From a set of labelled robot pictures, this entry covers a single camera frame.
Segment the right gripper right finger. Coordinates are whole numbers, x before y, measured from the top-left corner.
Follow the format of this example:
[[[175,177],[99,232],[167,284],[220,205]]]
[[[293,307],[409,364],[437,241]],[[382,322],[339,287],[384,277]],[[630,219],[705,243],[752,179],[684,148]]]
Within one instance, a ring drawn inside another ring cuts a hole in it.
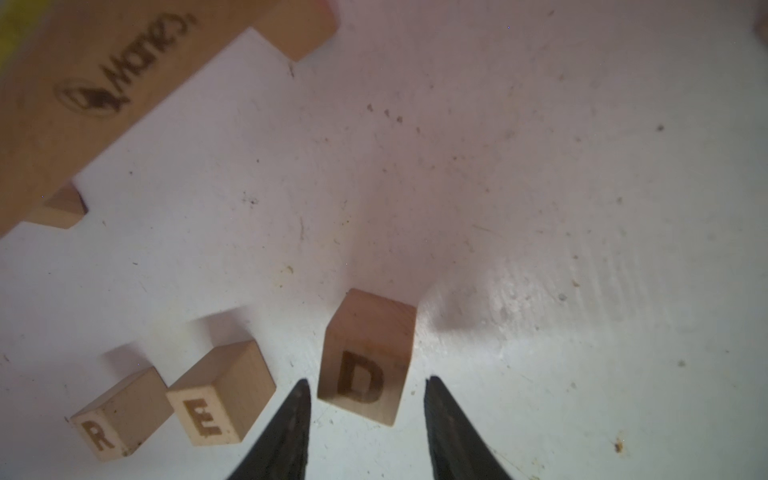
[[[424,412],[435,479],[512,479],[438,376],[426,381]]]

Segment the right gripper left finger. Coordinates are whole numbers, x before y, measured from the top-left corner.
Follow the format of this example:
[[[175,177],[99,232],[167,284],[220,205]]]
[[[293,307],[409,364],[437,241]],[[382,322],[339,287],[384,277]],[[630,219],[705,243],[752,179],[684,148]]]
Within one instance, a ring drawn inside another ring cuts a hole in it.
[[[301,379],[229,479],[304,480],[310,425],[311,391]]]

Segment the wooden E block orange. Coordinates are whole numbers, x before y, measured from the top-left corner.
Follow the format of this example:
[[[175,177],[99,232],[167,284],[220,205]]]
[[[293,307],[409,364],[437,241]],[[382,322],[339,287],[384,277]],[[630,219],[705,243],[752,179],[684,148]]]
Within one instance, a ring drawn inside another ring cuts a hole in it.
[[[210,350],[166,396],[192,445],[238,444],[276,392],[254,340]]]

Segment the wooden engraved D block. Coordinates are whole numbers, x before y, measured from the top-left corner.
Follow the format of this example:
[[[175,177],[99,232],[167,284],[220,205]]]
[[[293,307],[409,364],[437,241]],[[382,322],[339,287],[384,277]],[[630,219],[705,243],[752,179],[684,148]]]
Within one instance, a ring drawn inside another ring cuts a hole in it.
[[[411,363],[417,308],[351,289],[325,332],[317,396],[385,426],[395,424]]]

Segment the wooden R block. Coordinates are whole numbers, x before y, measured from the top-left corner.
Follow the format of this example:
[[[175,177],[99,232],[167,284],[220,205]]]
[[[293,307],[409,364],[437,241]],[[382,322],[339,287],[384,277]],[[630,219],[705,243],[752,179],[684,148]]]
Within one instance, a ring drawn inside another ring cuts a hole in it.
[[[158,371],[136,372],[74,414],[70,422],[102,462],[132,455],[172,415]]]

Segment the wooden whiteboard stand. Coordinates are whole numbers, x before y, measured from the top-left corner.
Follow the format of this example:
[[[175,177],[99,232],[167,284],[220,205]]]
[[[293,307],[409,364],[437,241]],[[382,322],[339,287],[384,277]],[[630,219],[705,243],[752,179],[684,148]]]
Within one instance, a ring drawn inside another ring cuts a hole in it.
[[[245,30],[299,61],[338,26],[330,1],[55,3],[1,75],[2,231]]]

